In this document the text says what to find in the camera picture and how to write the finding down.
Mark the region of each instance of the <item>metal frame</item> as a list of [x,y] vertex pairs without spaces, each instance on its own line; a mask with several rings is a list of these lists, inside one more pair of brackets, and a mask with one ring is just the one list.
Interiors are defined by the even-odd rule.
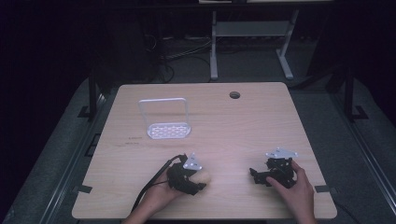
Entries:
[[[337,105],[337,110],[340,114],[345,115],[346,109],[345,104],[343,107],[343,103],[340,99],[338,99],[335,95],[331,95],[332,101],[335,105]],[[387,200],[390,209],[392,210],[393,214],[396,215],[396,189],[390,183],[387,174],[385,174],[384,170],[382,170],[381,165],[376,160],[372,149],[368,146],[364,137],[361,135],[358,127],[356,126],[355,122],[351,121],[348,116],[341,116],[345,125],[348,127],[350,132],[352,133],[353,137],[356,140],[356,143],[359,145],[361,149],[361,155],[369,168],[376,184],[380,188],[382,194]]]
[[298,13],[299,10],[294,9],[289,21],[217,21],[216,11],[213,11],[210,78],[217,80],[219,77],[218,59],[216,57],[217,36],[284,36],[285,42],[280,49],[276,50],[276,55],[285,77],[293,79],[293,73],[285,56]]

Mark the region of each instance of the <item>floor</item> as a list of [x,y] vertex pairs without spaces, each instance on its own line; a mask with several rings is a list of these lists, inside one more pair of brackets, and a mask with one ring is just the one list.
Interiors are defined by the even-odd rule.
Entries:
[[[306,70],[315,49],[314,41],[294,41],[287,58],[294,80],[283,77],[275,49],[282,39],[224,41],[219,50],[219,79],[216,82],[284,82],[289,87],[307,79]],[[205,43],[205,39],[165,41],[168,55]],[[210,81],[207,50],[187,54],[167,66],[159,66],[151,83],[200,83]],[[327,93],[330,76],[303,90],[290,90],[306,134],[317,157],[324,178],[331,188],[338,215],[319,223],[396,223],[396,211],[390,206],[387,189],[396,186],[396,129],[375,105],[370,92],[355,80],[354,105],[360,105],[368,119],[349,122],[343,114],[343,90]],[[76,220],[71,216],[77,186],[88,169],[94,145],[106,123],[118,86],[98,97],[98,112],[92,121],[79,118],[88,105],[88,80],[81,83],[64,111],[51,138],[30,173],[4,224],[8,223],[120,223],[119,220]],[[370,153],[390,187],[378,178]],[[263,223],[238,220],[221,223]],[[267,223],[295,223],[294,220],[267,220]]]

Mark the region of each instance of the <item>black tape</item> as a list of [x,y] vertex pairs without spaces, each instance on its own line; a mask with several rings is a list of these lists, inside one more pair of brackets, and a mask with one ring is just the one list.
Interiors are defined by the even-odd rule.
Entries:
[[75,186],[73,188],[73,192],[83,192],[83,193],[91,193],[92,187],[88,187],[85,185]]
[[88,146],[87,150],[85,151],[85,155],[84,155],[85,157],[93,157],[93,153],[95,152],[96,147],[98,145],[100,135],[101,135],[101,133],[96,133],[93,136],[90,145]]
[[330,192],[330,188],[327,185],[315,186],[315,190],[317,193]]

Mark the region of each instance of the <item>wrist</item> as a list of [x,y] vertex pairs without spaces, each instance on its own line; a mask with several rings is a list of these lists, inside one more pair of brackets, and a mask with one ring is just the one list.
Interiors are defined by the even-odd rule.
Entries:
[[314,215],[297,217],[296,219],[298,224],[317,224],[317,220]]
[[141,203],[122,223],[143,224],[154,214],[155,212],[150,209],[150,206],[148,204]]

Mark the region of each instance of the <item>person's left hand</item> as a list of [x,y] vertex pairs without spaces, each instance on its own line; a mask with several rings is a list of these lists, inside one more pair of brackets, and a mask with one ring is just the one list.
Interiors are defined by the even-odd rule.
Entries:
[[163,210],[175,198],[186,194],[169,187],[166,182],[168,180],[166,175],[168,169],[157,178],[154,185],[146,191],[140,204],[122,223],[144,223],[149,217]]

